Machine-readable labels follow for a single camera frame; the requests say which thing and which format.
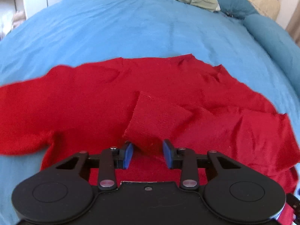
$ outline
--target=bed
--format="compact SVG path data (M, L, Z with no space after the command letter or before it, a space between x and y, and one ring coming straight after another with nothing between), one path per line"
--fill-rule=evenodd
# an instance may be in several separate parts
M222 64L279 113L288 113L300 143L295 87L243 21L175 0L64 0L44 9L0 43L0 85L43 76L59 64L185 54ZM18 222L12 190L39 171L44 153L0 156L1 225Z

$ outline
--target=red sweater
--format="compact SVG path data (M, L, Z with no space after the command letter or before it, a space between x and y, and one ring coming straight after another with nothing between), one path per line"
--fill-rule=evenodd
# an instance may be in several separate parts
M289 118L261 94L192 55L123 59L71 68L0 88L0 154L49 146L42 169L76 152L100 153L125 140L136 149L119 181L179 181L162 140L197 153L217 150L293 192L300 152ZM200 183L205 173L199 169ZM96 184L97 172L90 183ZM280 216L292 221L291 209Z

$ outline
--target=blue pillow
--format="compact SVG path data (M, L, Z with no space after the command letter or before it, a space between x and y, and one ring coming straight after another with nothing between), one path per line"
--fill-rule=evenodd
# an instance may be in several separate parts
M253 14L243 24L283 70L300 99L300 48L282 27L267 17Z
M258 14L248 0L218 0L221 11L228 16L244 19L251 14Z

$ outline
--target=curtain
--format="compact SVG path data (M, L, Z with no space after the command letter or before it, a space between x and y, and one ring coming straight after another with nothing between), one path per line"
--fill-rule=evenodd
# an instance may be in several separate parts
M286 28L286 31L294 39L296 44L300 47L300 1L297 8Z

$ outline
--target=screw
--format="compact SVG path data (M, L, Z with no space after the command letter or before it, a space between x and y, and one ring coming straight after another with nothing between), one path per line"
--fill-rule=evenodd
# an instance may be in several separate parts
M115 185L115 182L110 179L104 179L100 182L100 186L104 188L109 188Z
M195 180L187 179L187 180L184 180L184 181L182 182L182 184L183 184L183 186L185 186L185 187L191 188L191 187L195 187L198 183L197 183L197 181L195 181Z

